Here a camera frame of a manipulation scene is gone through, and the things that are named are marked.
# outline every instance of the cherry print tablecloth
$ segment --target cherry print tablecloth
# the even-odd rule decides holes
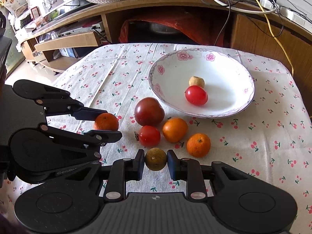
[[[135,121],[137,102],[154,96],[148,76],[152,64],[174,50],[203,46],[178,44],[114,44],[100,47],[72,65],[54,83],[71,92],[71,97],[92,108],[105,109],[119,119],[123,137],[101,148],[103,165],[120,158],[133,158],[142,146],[135,139],[140,125]],[[162,104],[165,120],[181,117],[188,123],[187,135],[177,144],[161,138],[160,148],[174,149],[179,158],[187,157],[186,142],[194,133],[206,133],[211,139],[210,153],[198,159],[210,165],[218,160],[256,176],[289,192],[297,201],[298,215],[292,233],[308,234],[312,230],[312,124],[300,92],[289,71],[278,61],[237,50],[205,47],[241,62],[255,83],[252,103],[241,113],[224,119],[198,119]],[[73,117],[48,117],[50,126],[84,133],[93,122]],[[13,219],[17,197],[34,185],[16,178],[5,181],[0,189],[0,210]],[[211,188],[206,182],[208,194]],[[184,181],[172,181],[167,167],[159,172],[145,167],[140,182],[128,182],[127,191],[185,191]]]

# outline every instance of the robotic arm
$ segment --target robotic arm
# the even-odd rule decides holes
[[[15,176],[44,182],[15,203],[16,217],[30,233],[286,234],[295,220],[297,205],[287,192],[223,162],[178,159],[173,150],[167,152],[170,176],[186,181],[186,194],[126,194],[126,182],[142,178],[144,151],[101,166],[100,147],[120,140],[121,132],[81,135],[48,126],[46,116],[95,120],[106,112],[84,107],[68,91],[19,80],[4,85],[0,106],[1,184]]]

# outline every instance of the floor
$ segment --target floor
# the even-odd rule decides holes
[[[51,85],[59,76],[54,75],[54,72],[48,68],[43,68],[40,64],[34,66],[32,63],[23,61],[9,77],[5,84],[13,85],[17,80],[28,79],[38,83]]]

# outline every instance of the orange in tray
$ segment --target orange in tray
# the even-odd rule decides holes
[[[102,113],[94,121],[93,129],[117,131],[119,128],[118,119],[111,113]]]
[[[177,143],[188,131],[188,124],[181,118],[172,118],[163,125],[163,136],[170,143]]]
[[[188,153],[196,158],[202,158],[210,151],[210,139],[207,135],[197,133],[188,139],[186,149]]]

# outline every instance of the white bowl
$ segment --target white bowl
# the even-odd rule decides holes
[[[185,90],[192,76],[205,80],[208,101],[190,104]],[[183,49],[156,61],[149,72],[149,85],[166,105],[191,116],[223,118],[245,109],[255,93],[248,70],[226,54],[208,49]]]

